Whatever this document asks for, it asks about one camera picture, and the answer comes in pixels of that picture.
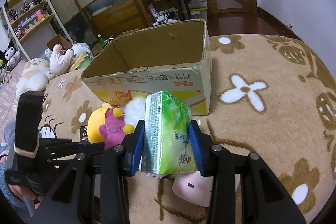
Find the person's left hand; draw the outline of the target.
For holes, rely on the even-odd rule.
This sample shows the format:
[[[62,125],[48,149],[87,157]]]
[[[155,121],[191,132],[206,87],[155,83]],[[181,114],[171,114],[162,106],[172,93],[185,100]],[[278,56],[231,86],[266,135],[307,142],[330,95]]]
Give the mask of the person's left hand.
[[[34,205],[35,209],[38,209],[38,207],[41,205],[41,202],[43,201],[43,196],[36,196],[33,192],[26,186],[22,185],[9,185],[9,189],[11,192],[18,197],[20,200],[24,201],[24,198],[27,198],[31,201],[38,200],[38,202]]]

